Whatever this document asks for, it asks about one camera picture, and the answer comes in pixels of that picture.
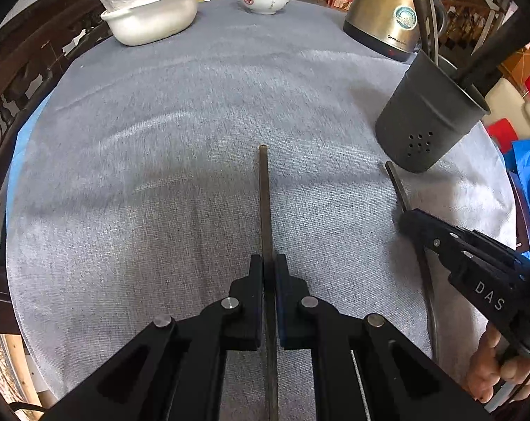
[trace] curved metal handle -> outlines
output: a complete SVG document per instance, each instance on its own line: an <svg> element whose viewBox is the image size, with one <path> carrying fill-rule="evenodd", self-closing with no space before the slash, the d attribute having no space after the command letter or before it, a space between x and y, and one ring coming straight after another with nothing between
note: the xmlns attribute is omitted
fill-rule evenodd
<svg viewBox="0 0 530 421"><path fill-rule="evenodd" d="M438 38L440 38L448 27L448 12L441 0L434 0L434 10L437 13Z"/></svg>

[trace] kettle label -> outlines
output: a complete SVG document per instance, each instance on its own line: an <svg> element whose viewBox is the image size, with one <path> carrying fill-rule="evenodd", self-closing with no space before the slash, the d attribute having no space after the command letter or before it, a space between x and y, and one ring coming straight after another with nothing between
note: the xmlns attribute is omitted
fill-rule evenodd
<svg viewBox="0 0 530 421"><path fill-rule="evenodd" d="M417 26L417 14L409 6L398 6L393 12L393 17L404 30L412 30Z"/></svg>

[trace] human hand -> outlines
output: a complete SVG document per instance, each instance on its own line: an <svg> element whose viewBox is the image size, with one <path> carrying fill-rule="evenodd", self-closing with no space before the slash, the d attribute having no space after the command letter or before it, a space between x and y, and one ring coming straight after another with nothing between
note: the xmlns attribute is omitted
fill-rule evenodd
<svg viewBox="0 0 530 421"><path fill-rule="evenodd" d="M516 356L507 360L502 366L497 361L496 347L501 333L491 323L487 323L485 332L479 339L477 351L470 359L468 374L463 382L465 389L473 398L487 403L493 397L493 385L502 378L505 381L521 385L530 373L530 358ZM514 397L522 400L530 394L530 379Z"/></svg>

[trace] metal rod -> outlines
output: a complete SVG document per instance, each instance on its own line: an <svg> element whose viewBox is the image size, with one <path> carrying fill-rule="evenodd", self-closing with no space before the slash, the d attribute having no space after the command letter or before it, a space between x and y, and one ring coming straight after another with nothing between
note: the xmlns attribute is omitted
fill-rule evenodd
<svg viewBox="0 0 530 421"><path fill-rule="evenodd" d="M425 10L423 8L423 2L421 0L413 0L413 6L415 6L415 13L417 14L417 24L419 25L419 33L421 35L421 49L424 53L430 55L429 52L429 37L427 34L427 26L425 25Z"/></svg>
<svg viewBox="0 0 530 421"><path fill-rule="evenodd" d="M434 0L426 0L427 9L429 11L429 47L430 55L434 64L438 66L438 29L437 29L437 14L434 10Z"/></svg>
<svg viewBox="0 0 530 421"><path fill-rule="evenodd" d="M391 161L386 162L386 171L388 172L389 179L392 181L393 188L396 191L397 200L400 203L403 212L411 210L411 204L405 193L405 188L401 183L396 168ZM427 260L427 253L423 245L417 243L413 244L415 250L415 256L419 264L419 272L421 274L421 283L423 284L423 298L425 301L425 308L427 309L427 331L429 333L430 350L433 355L433 361L438 364L438 322L434 313L434 288L433 278L430 274L429 261Z"/></svg>
<svg viewBox="0 0 530 421"><path fill-rule="evenodd" d="M259 146L259 209L261 249L263 251L263 297L265 300L267 409L269 411L269 420L278 421L277 319L274 300L275 274L269 190L269 158L266 145Z"/></svg>
<svg viewBox="0 0 530 421"><path fill-rule="evenodd" d="M495 11L492 9L489 9L489 16L487 20L485 21L485 26L483 27L483 31L481 32L481 36L479 36L479 39L477 40L477 44L474 47L474 52L479 49L487 39L487 36L489 36L489 31L491 30L491 25L493 25L493 19L495 18Z"/></svg>

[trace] black clamp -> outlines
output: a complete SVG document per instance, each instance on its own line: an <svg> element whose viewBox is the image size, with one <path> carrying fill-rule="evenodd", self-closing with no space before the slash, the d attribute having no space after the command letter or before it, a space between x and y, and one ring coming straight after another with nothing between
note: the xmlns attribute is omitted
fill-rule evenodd
<svg viewBox="0 0 530 421"><path fill-rule="evenodd" d="M284 255L275 270L281 346L312 353L318 421L492 419L386 318L353 318L311 296Z"/></svg>
<svg viewBox="0 0 530 421"><path fill-rule="evenodd" d="M521 356L530 357L530 260L478 232L419 209L404 212L400 231L438 254L448 278Z"/></svg>
<svg viewBox="0 0 530 421"><path fill-rule="evenodd" d="M192 318L159 315L53 406L45 421L217 420L227 350L260 346L263 260Z"/></svg>

